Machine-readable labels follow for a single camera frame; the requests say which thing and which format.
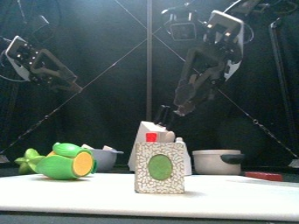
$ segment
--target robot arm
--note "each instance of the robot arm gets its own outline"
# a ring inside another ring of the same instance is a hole
[[[26,41],[15,36],[3,51],[14,71],[25,81],[57,89],[80,92],[77,76],[61,64],[46,49],[34,49]]]
[[[202,42],[186,53],[174,90],[174,113],[178,116],[185,116],[194,110],[197,103],[213,97],[217,87],[238,69],[242,29],[241,20],[216,10],[210,13]]]

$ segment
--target cooking pot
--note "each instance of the cooking pot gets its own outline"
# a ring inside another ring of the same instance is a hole
[[[89,150],[97,161],[97,172],[110,171],[117,161],[117,154],[124,154],[124,152],[118,150]]]
[[[238,150],[194,150],[193,167],[197,174],[238,175],[244,154]]]

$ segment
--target black background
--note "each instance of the black background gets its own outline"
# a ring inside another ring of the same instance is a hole
[[[185,1],[153,1],[152,42],[152,116],[158,106],[173,106],[173,91],[180,79],[182,60],[200,40],[174,42],[160,29],[160,13]],[[224,11],[230,1],[192,1],[190,7],[206,21],[212,10]],[[108,145],[125,154],[117,164],[125,165],[133,146],[138,123],[145,120],[146,101],[146,2],[140,0],[1,0],[0,35],[15,35],[36,47],[46,48],[78,76],[84,87],[60,110],[5,151],[14,160],[25,149],[41,154],[56,142],[88,144],[94,148]],[[50,23],[52,37],[38,43],[30,26],[34,16],[44,15]],[[254,31],[253,40],[244,45],[238,70],[221,87],[237,105],[272,131],[299,154],[289,137],[285,107],[277,79],[268,26],[276,20],[273,10],[252,15],[246,23]],[[294,127],[297,128],[297,11],[282,17],[281,50],[290,98]],[[0,68],[1,75],[17,79],[13,69]],[[1,150],[70,97],[72,93],[53,93],[32,83],[0,79]],[[252,121],[217,94],[214,101],[204,102],[177,120],[173,126],[182,137],[188,151],[202,149],[240,149],[246,155],[245,165],[288,165],[292,156],[252,124]]]

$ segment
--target green toy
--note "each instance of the green toy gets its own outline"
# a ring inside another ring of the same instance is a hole
[[[68,180],[85,177],[96,171],[97,164],[90,151],[80,148],[76,144],[56,143],[46,157],[37,156],[37,151],[34,153],[32,151],[33,149],[28,149],[24,153],[24,155],[30,155],[30,160],[25,160],[25,158],[14,160],[17,164],[21,164],[19,173],[25,172],[26,166],[29,166],[33,172],[50,179]]]
[[[18,157],[14,162],[19,165],[18,173],[21,175],[34,173],[36,165],[45,158],[41,156],[34,149],[28,149],[22,155]]]

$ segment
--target green oval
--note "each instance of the green oval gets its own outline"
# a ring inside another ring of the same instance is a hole
[[[150,157],[146,165],[149,175],[156,180],[165,180],[172,176],[172,160],[162,154]]]

